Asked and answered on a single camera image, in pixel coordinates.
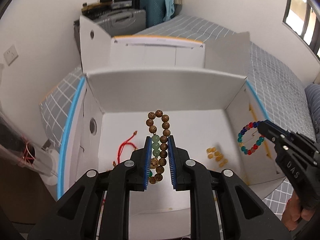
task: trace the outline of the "pillow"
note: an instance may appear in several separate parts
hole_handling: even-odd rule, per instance
[[[310,84],[305,89],[317,143],[320,143],[320,85]]]

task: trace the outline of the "metal screw head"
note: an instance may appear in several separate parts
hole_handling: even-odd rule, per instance
[[[134,165],[134,161],[132,161],[132,160],[127,160],[124,163],[124,166],[126,166],[126,167],[132,167],[133,165]]]
[[[195,166],[196,165],[196,162],[194,160],[187,160],[186,161],[186,165],[192,167],[192,166]]]
[[[227,177],[231,177],[233,175],[233,172],[231,170],[224,170],[223,174]]]
[[[93,177],[96,176],[96,175],[97,175],[97,172],[94,171],[94,170],[91,170],[91,171],[88,171],[88,172],[87,172],[87,176],[88,176],[89,178],[93,178]]]

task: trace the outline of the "gray suitcase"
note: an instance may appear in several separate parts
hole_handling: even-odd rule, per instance
[[[111,37],[131,35],[146,28],[146,11],[136,9],[121,9],[101,15],[94,20]]]

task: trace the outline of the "blue suitcase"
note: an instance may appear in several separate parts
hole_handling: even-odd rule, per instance
[[[146,11],[146,27],[163,23],[166,15],[164,0],[140,0],[140,9]]]

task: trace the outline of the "colorful bead bracelet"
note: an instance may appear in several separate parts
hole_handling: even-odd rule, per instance
[[[238,134],[238,143],[239,143],[239,147],[241,148],[241,151],[244,152],[244,154],[246,155],[251,155],[252,153],[254,153],[258,147],[261,145],[261,143],[264,141],[264,136],[260,135],[259,139],[256,141],[256,143],[251,147],[250,150],[247,150],[246,147],[243,145],[242,143],[242,136],[244,136],[244,134],[249,131],[251,128],[257,128],[257,126],[259,125],[260,121],[257,122],[250,122],[249,124],[247,124],[246,126],[244,126],[242,128],[242,130],[240,131],[240,133]]]

